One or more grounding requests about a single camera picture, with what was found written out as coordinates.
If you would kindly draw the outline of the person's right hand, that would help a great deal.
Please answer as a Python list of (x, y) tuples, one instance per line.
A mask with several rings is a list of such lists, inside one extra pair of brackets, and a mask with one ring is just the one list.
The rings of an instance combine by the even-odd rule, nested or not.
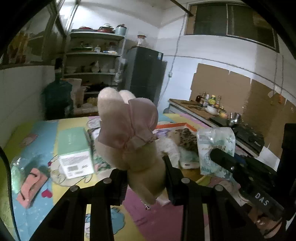
[(283, 226), (283, 221), (273, 221), (265, 213), (256, 207), (252, 207), (248, 213), (248, 217), (259, 229), (265, 239), (273, 238)]

